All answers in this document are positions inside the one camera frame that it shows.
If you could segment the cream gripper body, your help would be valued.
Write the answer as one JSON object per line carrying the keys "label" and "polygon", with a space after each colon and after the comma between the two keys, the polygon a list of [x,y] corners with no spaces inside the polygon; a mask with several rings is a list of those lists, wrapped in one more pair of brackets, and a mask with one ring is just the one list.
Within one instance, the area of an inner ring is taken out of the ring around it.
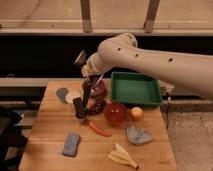
{"label": "cream gripper body", "polygon": [[81,73],[83,77],[89,77],[92,75],[92,68],[89,61],[86,61],[86,63],[83,65]]}

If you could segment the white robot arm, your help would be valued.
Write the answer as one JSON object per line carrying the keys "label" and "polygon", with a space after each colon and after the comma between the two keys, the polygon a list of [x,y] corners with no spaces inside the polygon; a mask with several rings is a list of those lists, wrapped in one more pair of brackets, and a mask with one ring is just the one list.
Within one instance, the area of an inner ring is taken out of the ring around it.
{"label": "white robot arm", "polygon": [[88,77],[114,67],[141,72],[213,101],[213,56],[140,49],[133,34],[123,33],[102,41],[81,72]]}

